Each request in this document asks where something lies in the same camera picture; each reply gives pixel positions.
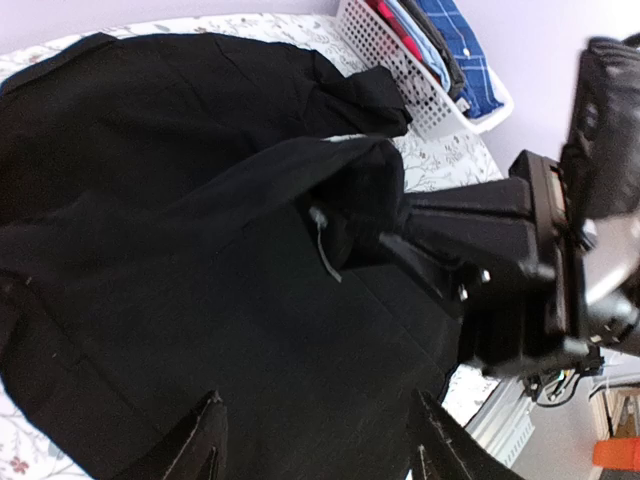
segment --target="basket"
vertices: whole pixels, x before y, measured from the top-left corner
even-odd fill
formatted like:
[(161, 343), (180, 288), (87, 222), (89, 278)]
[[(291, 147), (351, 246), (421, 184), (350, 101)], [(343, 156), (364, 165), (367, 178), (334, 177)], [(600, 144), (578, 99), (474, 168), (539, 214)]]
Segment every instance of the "basket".
[(480, 118), (466, 118), (424, 65), (364, 0), (341, 0), (336, 27), (368, 68), (383, 65), (391, 71), (413, 117), (413, 126), (425, 140), (462, 130), (484, 133), (513, 111), (513, 99), (489, 69), (495, 96), (504, 106)]

